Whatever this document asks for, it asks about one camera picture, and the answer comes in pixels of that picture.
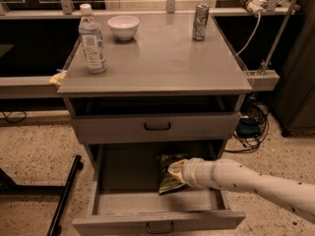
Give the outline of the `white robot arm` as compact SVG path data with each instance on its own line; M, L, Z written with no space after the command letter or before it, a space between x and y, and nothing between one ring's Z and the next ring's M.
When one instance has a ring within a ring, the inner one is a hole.
M191 187L255 194L315 223L313 184L259 173L229 158L182 159L171 163L168 172L181 183Z

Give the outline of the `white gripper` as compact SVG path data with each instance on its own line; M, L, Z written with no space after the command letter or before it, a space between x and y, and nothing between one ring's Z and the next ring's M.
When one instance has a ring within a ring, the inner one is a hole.
M202 158L181 159L168 166L168 173L181 183L191 187L211 187L213 185L212 161Z

